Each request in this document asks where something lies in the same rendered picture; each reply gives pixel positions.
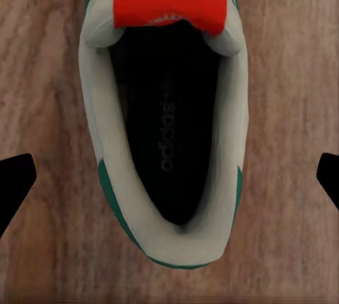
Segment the gym shoe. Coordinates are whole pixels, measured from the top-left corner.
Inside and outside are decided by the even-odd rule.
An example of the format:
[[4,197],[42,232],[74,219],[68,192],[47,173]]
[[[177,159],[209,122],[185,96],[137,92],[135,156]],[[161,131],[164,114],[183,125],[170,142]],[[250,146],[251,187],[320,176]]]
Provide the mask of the gym shoe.
[[98,176],[123,230],[162,266],[219,260],[249,126],[237,0],[85,0],[78,62]]

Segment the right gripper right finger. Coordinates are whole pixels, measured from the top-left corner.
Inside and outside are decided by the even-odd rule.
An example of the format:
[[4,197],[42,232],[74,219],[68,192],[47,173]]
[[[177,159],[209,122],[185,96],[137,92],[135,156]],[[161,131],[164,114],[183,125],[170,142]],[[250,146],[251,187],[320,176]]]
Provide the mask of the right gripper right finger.
[[339,210],[339,156],[323,153],[316,177]]

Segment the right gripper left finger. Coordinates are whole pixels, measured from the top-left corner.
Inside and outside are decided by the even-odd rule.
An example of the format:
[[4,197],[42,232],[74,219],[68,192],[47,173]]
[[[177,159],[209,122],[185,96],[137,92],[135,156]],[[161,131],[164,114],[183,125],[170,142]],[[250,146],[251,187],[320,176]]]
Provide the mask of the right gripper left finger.
[[37,179],[29,153],[0,161],[0,238]]

